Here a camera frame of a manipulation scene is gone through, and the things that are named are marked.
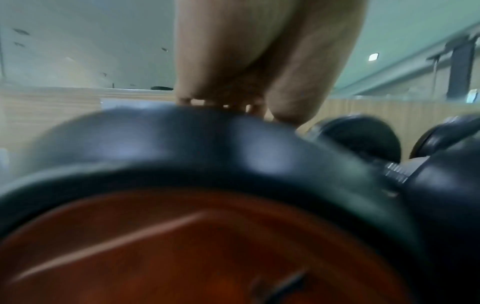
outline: wall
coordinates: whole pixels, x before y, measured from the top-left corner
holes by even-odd
[[[471,75],[471,89],[480,89],[480,54],[478,54],[473,62]],[[436,100],[443,100],[447,95],[449,88],[450,66],[443,66],[438,70],[436,78],[436,86],[433,96],[432,81],[433,72],[429,70],[414,77],[395,81],[394,83],[386,84],[384,86],[364,92],[368,96],[402,96],[408,95],[413,98],[433,98]]]
[[[156,91],[29,89],[0,91],[0,148],[16,149],[49,128],[101,109],[100,98],[173,101]],[[299,128],[305,132],[324,118],[366,113],[387,121],[402,143],[404,156],[430,127],[445,118],[480,112],[480,104],[428,103],[380,100],[327,100],[319,113]]]

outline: wooden wall panel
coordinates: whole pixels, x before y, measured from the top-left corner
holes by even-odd
[[[173,101],[173,95],[155,91],[28,89],[0,91],[0,147],[21,147],[45,130],[101,109],[101,98]],[[430,127],[450,116],[479,112],[480,105],[379,100],[327,100],[319,113],[299,128],[305,132],[325,118],[364,113],[388,122],[402,143],[404,158]]]

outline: ceiling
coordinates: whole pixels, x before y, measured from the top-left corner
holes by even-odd
[[[446,40],[480,22],[479,12],[479,0],[371,0],[335,87]],[[174,0],[0,0],[6,80],[50,87],[172,87],[173,22]],[[377,52],[379,59],[368,62]]]

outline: hand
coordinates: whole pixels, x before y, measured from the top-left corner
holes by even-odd
[[[360,33],[367,0],[176,0],[176,99],[301,125]]]

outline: recessed light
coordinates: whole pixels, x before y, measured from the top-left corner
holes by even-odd
[[[22,29],[13,29],[15,32],[17,32],[20,35],[25,35],[25,36],[30,36],[30,33],[27,31],[24,31]]]
[[[368,61],[375,61],[379,58],[379,53],[373,53],[368,57]]]

